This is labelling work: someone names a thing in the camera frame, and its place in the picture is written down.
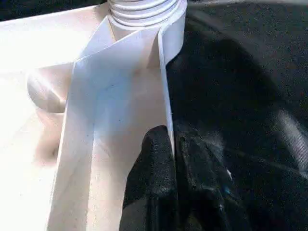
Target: black surface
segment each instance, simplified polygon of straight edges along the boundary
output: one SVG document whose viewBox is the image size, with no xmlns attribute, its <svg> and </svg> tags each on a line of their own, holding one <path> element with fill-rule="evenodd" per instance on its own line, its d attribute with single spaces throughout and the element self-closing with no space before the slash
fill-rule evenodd
<svg viewBox="0 0 308 231">
<path fill-rule="evenodd" d="M 205 23 L 208 16 L 200 21 L 187 17 L 183 49 L 167 66 L 174 126 L 194 129 L 217 160 L 224 161 L 253 230 L 307 230 L 308 85 L 301 61 L 307 57 L 302 40 L 306 31 L 288 30 L 288 22 L 305 23 L 306 7 L 287 8 L 297 10 L 284 15 L 293 15 L 289 21 L 280 18 L 282 12 L 273 15 L 285 9 L 281 6 L 230 8 L 220 6 L 219 13 L 212 13 L 229 24 L 233 12 L 242 15 L 240 25 L 227 31 L 225 26 L 212 30 Z M 260 16 L 254 21 L 254 15 L 267 12 L 272 27 L 262 25 Z M 273 56 L 266 54 L 264 42 L 273 45 L 268 50 Z"/>
<path fill-rule="evenodd" d="M 0 0 L 0 21 L 102 4 L 106 0 Z"/>
<path fill-rule="evenodd" d="M 175 165 L 167 128 L 151 129 L 130 171 L 121 231 L 175 231 L 178 225 Z"/>
</svg>

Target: black fabric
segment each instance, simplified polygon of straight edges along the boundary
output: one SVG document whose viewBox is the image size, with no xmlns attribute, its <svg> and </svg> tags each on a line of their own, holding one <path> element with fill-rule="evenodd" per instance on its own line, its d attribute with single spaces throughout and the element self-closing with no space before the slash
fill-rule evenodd
<svg viewBox="0 0 308 231">
<path fill-rule="evenodd" d="M 191 227 L 194 218 L 202 230 L 249 231 L 245 208 L 224 161 L 191 127 L 182 125 L 175 130 L 182 226 L 186 228 L 189 223 Z"/>
<path fill-rule="evenodd" d="M 296 21 L 294 9 L 299 12 L 298 20 L 303 19 L 305 6 L 284 7 L 289 12 L 285 16 L 293 15 L 291 22 Z M 249 18 L 254 20 L 252 15 L 258 15 L 253 9 L 261 9 L 259 14 L 270 12 L 272 20 L 277 20 L 276 27 L 283 23 L 279 34 L 288 34 L 287 38 L 281 38 L 279 46 L 272 46 L 270 52 L 281 55 L 282 51 L 292 52 L 292 44 L 301 44 L 305 31 L 296 31 L 292 37 L 292 31 L 286 29 L 290 26 L 286 25 L 288 20 L 279 19 L 282 13 L 276 18 L 273 16 L 273 12 L 282 10 L 281 6 L 243 4 L 201 9 L 203 13 L 212 10 L 211 14 L 219 15 L 226 24 L 236 22 L 236 18 L 240 24 L 246 22 L 247 27 L 238 26 L 232 31 L 234 23 L 234 27 L 229 27 L 232 33 L 219 31 L 219 26 L 213 28 L 205 23 L 206 20 L 198 21 L 188 12 L 183 49 L 167 65 L 174 127 L 193 129 L 206 152 L 210 151 L 224 163 L 252 230 L 307 230 L 308 110 L 303 103 L 306 93 L 300 96 L 296 91 L 297 86 L 307 92 L 307 81 L 301 79 L 307 66 L 295 62 L 296 58 L 289 61 L 289 56 L 271 57 L 258 49 L 253 52 L 243 46 L 245 44 L 238 37 L 230 36 L 234 33 L 238 36 L 259 34 L 260 40 L 252 42 L 271 38 L 275 31 L 270 27 L 262 31 L 258 30 L 262 24 L 250 25 Z M 302 47 L 296 47 L 293 54 L 298 55 L 298 60 L 305 57 Z M 276 74 L 287 68 L 279 63 L 282 58 L 285 58 L 282 62 L 289 63 L 295 71 L 285 72 L 288 77 L 281 75 L 281 81 L 273 80 L 268 66 L 263 64 L 268 62 L 272 69 L 276 68 L 278 72 L 274 77 L 278 77 Z M 186 139 L 189 141 L 191 137 L 188 133 Z"/>
<path fill-rule="evenodd" d="M 167 128 L 151 129 L 130 171 L 121 231 L 174 231 L 178 225 L 175 165 Z"/>
</svg>

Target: threaded plastic neck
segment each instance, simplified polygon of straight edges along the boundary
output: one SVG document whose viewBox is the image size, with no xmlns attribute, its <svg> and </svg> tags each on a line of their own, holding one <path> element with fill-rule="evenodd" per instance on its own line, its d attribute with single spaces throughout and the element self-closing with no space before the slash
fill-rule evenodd
<svg viewBox="0 0 308 231">
<path fill-rule="evenodd" d="M 108 0 L 112 17 L 125 26 L 140 27 L 168 19 L 181 0 Z"/>
</svg>

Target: white plastic part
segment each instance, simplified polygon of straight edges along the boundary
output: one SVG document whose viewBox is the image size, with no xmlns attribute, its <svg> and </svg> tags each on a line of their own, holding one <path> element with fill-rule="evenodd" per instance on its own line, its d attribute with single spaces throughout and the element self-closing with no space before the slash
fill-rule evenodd
<svg viewBox="0 0 308 231">
<path fill-rule="evenodd" d="M 181 0 L 109 0 L 112 17 L 126 26 L 151 26 L 168 19 Z"/>
</svg>

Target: white plastic channel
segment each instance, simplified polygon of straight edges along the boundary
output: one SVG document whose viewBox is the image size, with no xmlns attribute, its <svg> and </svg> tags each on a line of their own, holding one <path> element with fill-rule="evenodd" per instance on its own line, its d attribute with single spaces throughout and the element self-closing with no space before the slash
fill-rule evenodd
<svg viewBox="0 0 308 231">
<path fill-rule="evenodd" d="M 118 231 L 144 135 L 165 125 L 173 145 L 166 64 L 181 50 L 186 6 L 135 31 L 104 18 L 75 62 L 48 231 Z"/>
</svg>

